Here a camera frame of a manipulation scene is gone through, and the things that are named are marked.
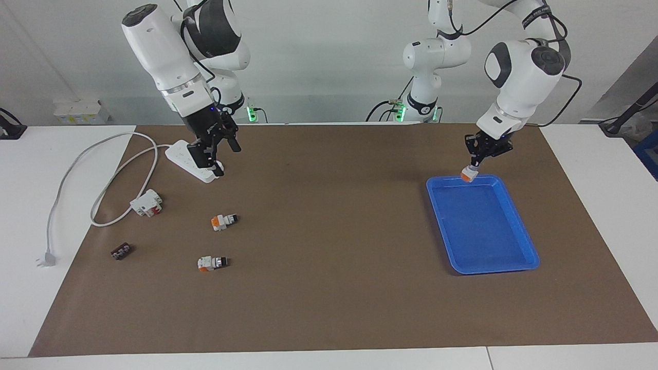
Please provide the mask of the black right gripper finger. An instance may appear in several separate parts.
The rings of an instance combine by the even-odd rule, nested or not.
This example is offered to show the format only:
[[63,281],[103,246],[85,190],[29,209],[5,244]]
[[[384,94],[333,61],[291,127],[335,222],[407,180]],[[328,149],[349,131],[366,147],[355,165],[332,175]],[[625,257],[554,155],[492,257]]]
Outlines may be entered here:
[[200,140],[196,140],[188,143],[187,150],[197,168],[209,170],[216,177],[224,176],[223,164],[217,161],[215,146],[209,147]]
[[238,143],[236,136],[238,130],[238,126],[221,126],[220,128],[220,140],[226,140],[231,150],[235,153],[239,153],[241,151],[241,146]]

